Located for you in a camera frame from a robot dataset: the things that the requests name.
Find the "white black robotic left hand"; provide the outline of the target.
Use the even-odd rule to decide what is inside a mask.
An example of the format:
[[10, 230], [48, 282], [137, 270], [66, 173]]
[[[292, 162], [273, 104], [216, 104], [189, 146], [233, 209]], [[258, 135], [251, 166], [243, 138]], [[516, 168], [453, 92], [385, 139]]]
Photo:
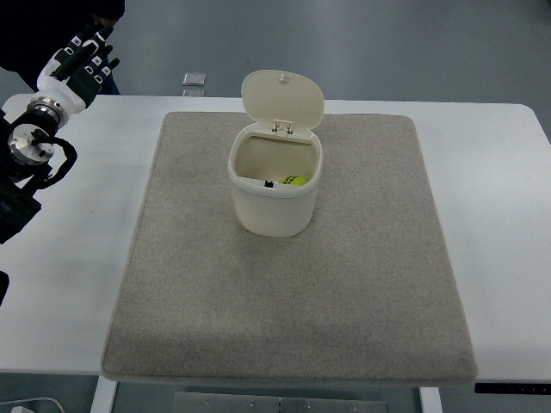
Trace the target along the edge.
[[86, 26], [47, 62], [35, 94], [57, 102], [67, 114], [78, 114], [95, 100], [120, 63], [112, 58], [108, 37], [112, 26]]

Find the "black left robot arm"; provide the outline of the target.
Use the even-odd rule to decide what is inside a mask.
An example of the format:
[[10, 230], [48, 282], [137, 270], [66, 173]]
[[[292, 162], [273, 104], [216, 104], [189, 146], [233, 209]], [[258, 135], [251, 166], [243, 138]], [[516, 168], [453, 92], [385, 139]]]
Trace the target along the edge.
[[26, 111], [9, 122], [1, 113], [1, 243], [6, 243], [37, 215], [37, 191], [65, 178], [77, 151], [57, 132], [70, 113], [61, 101], [35, 96]]

